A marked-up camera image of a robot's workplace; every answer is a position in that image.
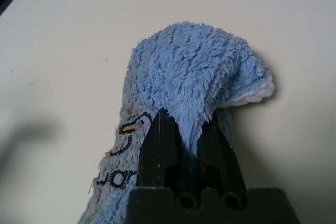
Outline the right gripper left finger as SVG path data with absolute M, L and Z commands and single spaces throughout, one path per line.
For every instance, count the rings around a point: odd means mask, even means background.
M 136 185 L 179 190 L 182 174 L 182 139 L 166 109 L 156 114 L 141 144 Z

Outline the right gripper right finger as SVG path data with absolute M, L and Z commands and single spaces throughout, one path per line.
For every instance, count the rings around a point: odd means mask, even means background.
M 218 112 L 202 126 L 197 142 L 196 191 L 212 188 L 216 191 L 246 191 L 235 152 L 220 124 Z

